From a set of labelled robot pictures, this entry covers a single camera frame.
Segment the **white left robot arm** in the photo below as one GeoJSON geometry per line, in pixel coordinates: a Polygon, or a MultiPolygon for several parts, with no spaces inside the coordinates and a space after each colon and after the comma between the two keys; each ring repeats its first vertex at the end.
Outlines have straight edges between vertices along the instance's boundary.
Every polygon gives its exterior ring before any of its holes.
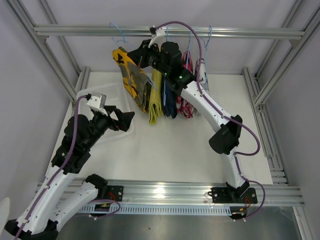
{"type": "Polygon", "coordinates": [[[93,110],[93,118],[75,113],[64,129],[45,180],[21,216],[6,222],[4,229],[16,240],[55,240],[66,222],[91,201],[115,202],[108,181],[93,173],[80,189],[58,203],[68,185],[90,158],[91,148],[107,130],[126,132],[135,116],[115,106],[93,110]]]}

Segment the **aluminium hanging rail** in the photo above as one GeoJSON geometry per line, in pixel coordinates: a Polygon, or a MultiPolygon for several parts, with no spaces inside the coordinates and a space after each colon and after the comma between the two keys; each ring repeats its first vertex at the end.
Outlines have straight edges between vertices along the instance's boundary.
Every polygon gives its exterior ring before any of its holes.
{"type": "MultiPolygon", "coordinates": [[[[148,26],[119,26],[125,37],[149,37],[148,26]]],[[[42,24],[34,28],[38,36],[120,36],[119,31],[109,25],[59,25],[42,24]]],[[[208,27],[193,27],[201,38],[209,37],[208,27]]],[[[223,28],[212,27],[212,38],[270,39],[270,40],[300,40],[306,32],[293,28],[223,28]]]]}

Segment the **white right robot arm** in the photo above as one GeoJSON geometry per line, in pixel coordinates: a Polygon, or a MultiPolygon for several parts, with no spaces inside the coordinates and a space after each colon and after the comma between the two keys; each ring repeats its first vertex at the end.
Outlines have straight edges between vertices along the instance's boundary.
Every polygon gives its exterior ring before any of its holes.
{"type": "Polygon", "coordinates": [[[182,53],[174,42],[165,42],[162,46],[156,43],[149,45],[144,40],[140,47],[130,51],[127,56],[140,68],[152,67],[162,73],[168,86],[176,94],[190,102],[207,120],[214,131],[209,139],[210,147],[223,159],[227,172],[227,195],[233,202],[240,202],[250,184],[240,173],[240,164],[235,155],[239,145],[242,129],[242,118],[224,112],[217,103],[205,93],[196,81],[196,77],[182,64],[182,53]]]}

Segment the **dark blue denim trousers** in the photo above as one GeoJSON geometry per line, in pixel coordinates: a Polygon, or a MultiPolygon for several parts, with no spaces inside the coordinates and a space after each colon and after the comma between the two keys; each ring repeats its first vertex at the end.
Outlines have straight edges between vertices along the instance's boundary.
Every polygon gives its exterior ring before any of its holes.
{"type": "Polygon", "coordinates": [[[172,91],[169,86],[167,86],[167,79],[162,77],[162,86],[161,86],[161,103],[163,114],[166,117],[171,117],[175,119],[178,115],[177,105],[176,105],[176,93],[172,91]],[[164,93],[164,80],[166,80],[166,105],[163,106],[163,93],[164,93]]]}

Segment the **front aluminium mounting rail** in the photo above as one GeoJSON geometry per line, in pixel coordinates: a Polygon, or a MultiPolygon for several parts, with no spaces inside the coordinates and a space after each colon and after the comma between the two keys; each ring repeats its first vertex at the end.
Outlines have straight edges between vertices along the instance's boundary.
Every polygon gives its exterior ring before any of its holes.
{"type": "MultiPolygon", "coordinates": [[[[212,203],[208,192],[224,183],[188,183],[109,180],[110,186],[123,186],[122,203],[133,205],[189,205],[204,206],[212,203]]],[[[305,201],[297,186],[265,185],[266,207],[303,207],[305,201]]]]}

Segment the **pink camouflage trousers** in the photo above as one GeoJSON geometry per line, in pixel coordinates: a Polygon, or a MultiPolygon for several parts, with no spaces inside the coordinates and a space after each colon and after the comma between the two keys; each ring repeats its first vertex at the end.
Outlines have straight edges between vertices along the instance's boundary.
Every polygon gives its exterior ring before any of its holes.
{"type": "MultiPolygon", "coordinates": [[[[182,56],[182,65],[189,72],[194,73],[193,61],[189,50],[182,56]]],[[[194,115],[194,106],[181,96],[176,97],[176,108],[177,112],[187,119],[191,119],[194,115]]]]}

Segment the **lime green trousers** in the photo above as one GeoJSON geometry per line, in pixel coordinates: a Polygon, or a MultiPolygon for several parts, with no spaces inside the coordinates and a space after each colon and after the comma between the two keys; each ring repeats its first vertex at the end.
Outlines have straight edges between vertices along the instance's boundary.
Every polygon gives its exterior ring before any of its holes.
{"type": "Polygon", "coordinates": [[[163,107],[162,107],[162,73],[156,69],[152,70],[151,79],[154,83],[154,86],[151,88],[150,97],[149,97],[149,124],[155,125],[157,119],[163,116],[163,107]]]}

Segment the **yellow grey camouflage trousers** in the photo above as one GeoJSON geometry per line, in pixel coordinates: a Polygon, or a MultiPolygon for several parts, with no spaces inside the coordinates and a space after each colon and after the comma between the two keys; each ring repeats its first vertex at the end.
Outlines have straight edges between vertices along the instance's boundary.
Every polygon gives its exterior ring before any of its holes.
{"type": "Polygon", "coordinates": [[[120,68],[124,88],[137,107],[143,113],[148,113],[152,86],[146,72],[138,68],[123,47],[113,50],[112,58],[120,68]]]}

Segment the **white newspaper print trousers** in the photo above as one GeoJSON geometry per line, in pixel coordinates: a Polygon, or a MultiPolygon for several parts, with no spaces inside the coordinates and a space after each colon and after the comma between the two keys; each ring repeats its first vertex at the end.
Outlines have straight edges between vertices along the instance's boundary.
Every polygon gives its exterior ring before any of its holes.
{"type": "Polygon", "coordinates": [[[203,58],[198,59],[196,61],[194,70],[195,70],[194,71],[195,76],[196,77],[199,76],[199,82],[201,87],[203,88],[203,90],[205,90],[207,94],[209,94],[210,90],[209,90],[209,84],[208,84],[208,77],[206,73],[206,64],[203,58]]]}

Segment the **white plastic basket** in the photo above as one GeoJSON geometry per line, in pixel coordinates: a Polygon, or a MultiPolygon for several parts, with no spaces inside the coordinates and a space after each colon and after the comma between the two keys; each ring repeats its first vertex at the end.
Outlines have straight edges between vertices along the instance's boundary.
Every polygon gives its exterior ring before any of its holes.
{"type": "MultiPolygon", "coordinates": [[[[87,89],[80,90],[76,97],[84,96],[87,94],[99,93],[106,96],[105,105],[116,106],[122,112],[130,112],[131,107],[128,101],[127,93],[121,83],[108,83],[104,85],[94,86],[87,89]]],[[[121,138],[127,138],[134,132],[133,121],[127,132],[107,130],[104,135],[97,141],[97,145],[106,145],[107,142],[113,142],[121,138]]]]}

